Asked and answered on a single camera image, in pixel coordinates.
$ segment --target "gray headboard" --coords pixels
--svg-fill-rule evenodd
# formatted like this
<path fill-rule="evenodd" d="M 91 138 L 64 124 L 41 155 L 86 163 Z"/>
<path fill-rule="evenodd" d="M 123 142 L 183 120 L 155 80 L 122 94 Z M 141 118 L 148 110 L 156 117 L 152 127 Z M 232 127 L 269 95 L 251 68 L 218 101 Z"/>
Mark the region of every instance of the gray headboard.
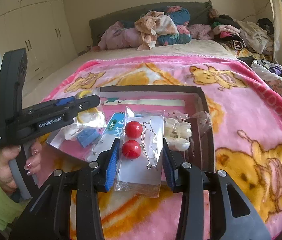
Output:
<path fill-rule="evenodd" d="M 188 9 L 190 12 L 190 22 L 192 24 L 209 24 L 209 11 L 212 9 L 211 1 L 208 2 L 162 2 L 140 5 L 127 8 L 121 11 L 109 13 L 89 21 L 93 46 L 98 45 L 102 34 L 116 21 L 126 20 L 136 22 L 141 15 L 148 11 L 170 5 L 177 5 Z"/>

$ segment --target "hand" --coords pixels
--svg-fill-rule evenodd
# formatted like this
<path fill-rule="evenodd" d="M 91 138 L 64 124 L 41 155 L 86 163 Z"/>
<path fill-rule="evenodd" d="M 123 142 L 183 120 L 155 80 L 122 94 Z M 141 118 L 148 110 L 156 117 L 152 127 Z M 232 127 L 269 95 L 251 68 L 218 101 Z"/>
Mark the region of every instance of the hand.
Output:
<path fill-rule="evenodd" d="M 32 175 L 40 171 L 41 150 L 42 146 L 37 140 L 31 146 L 31 153 L 33 156 L 27 159 L 25 163 L 24 169 L 28 171 L 28 175 Z M 0 150 L 0 187 L 7 195 L 11 195 L 17 189 L 17 184 L 12 177 L 9 167 L 9 161 L 17 157 L 20 151 L 21 146 L 7 146 Z"/>

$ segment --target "metal screw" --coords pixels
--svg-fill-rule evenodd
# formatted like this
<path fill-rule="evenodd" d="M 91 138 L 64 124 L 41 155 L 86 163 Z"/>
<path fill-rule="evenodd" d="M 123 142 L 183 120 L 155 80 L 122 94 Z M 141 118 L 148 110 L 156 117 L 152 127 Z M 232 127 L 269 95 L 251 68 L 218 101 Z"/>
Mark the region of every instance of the metal screw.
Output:
<path fill-rule="evenodd" d="M 189 169 L 192 167 L 191 163 L 182 163 L 182 167 L 185 169 Z"/>
<path fill-rule="evenodd" d="M 53 175 L 54 176 L 56 176 L 56 177 L 59 177 L 59 176 L 61 176 L 62 175 L 62 170 L 55 170 L 54 172 L 53 172 Z"/>
<path fill-rule="evenodd" d="M 219 170 L 219 171 L 218 171 L 218 175 L 221 176 L 221 177 L 225 177 L 225 176 L 226 176 L 226 171 L 224 171 L 224 170 Z"/>
<path fill-rule="evenodd" d="M 89 167 L 92 168 L 92 169 L 95 169 L 95 168 L 97 168 L 98 166 L 99 166 L 99 163 L 97 163 L 97 162 L 91 162 L 91 163 L 89 164 Z"/>

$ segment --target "fingernail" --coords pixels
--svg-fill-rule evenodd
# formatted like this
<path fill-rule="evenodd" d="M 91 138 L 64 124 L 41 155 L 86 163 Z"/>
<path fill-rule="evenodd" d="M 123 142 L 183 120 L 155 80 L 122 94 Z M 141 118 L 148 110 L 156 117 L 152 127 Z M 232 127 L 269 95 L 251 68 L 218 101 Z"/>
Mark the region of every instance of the fingernail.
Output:
<path fill-rule="evenodd" d="M 31 163 L 29 163 L 28 165 L 26 164 L 26 165 L 24 166 L 24 169 L 25 169 L 26 171 L 28 171 L 28 170 L 30 169 L 30 166 L 31 166 Z"/>

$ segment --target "red bead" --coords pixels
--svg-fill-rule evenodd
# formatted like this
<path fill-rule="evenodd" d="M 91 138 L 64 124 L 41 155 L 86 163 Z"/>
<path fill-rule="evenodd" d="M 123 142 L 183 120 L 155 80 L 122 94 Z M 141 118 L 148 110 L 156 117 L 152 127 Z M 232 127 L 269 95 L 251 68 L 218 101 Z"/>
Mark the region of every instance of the red bead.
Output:
<path fill-rule="evenodd" d="M 135 140 L 129 140 L 123 144 L 122 154 L 129 159 L 136 159 L 141 154 L 141 145 Z"/>
<path fill-rule="evenodd" d="M 125 134 L 132 139 L 137 139 L 143 132 L 142 125 L 137 121 L 128 122 L 124 128 Z"/>

